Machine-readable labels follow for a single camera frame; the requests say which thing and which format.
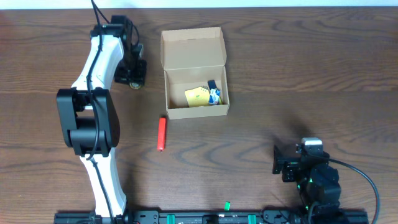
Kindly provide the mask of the cardboard box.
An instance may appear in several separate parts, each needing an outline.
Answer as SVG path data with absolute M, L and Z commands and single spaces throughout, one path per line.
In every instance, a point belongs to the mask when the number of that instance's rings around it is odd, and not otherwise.
M 160 59 L 169 119 L 228 114 L 227 54 L 220 27 L 162 31 Z M 188 91 L 197 88 L 210 90 L 208 82 L 211 80 L 220 91 L 219 104 L 210 105 L 206 101 L 202 106 L 189 105 Z

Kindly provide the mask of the red marker pen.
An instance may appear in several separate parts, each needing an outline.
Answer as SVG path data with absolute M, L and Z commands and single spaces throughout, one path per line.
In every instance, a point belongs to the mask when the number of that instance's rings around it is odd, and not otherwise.
M 159 119 L 157 150 L 163 151 L 165 149 L 165 135 L 166 135 L 167 120 L 165 117 Z

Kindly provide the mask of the yellow highlighter with blue cap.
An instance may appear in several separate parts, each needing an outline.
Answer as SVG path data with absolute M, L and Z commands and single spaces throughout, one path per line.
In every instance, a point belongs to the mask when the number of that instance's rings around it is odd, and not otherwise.
M 216 83 L 215 83 L 215 81 L 214 80 L 209 80 L 208 81 L 208 87 L 209 87 L 209 89 L 211 90 L 212 88 L 217 88 L 218 89 L 218 87 L 216 86 Z

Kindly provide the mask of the small white blue box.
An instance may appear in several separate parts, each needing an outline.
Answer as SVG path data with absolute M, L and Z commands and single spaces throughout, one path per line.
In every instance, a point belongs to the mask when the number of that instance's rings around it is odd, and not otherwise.
M 209 105 L 219 105 L 221 103 L 221 92 L 217 88 L 210 90 L 210 97 L 208 100 Z

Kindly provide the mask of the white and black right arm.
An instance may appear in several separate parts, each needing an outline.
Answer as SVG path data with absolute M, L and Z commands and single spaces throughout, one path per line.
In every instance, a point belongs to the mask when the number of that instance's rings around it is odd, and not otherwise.
M 281 174 L 283 182 L 297 185 L 307 218 L 331 216 L 340 206 L 341 187 L 337 169 L 329 166 L 329 154 L 322 144 L 296 145 L 298 157 L 286 156 L 274 146 L 273 174 Z

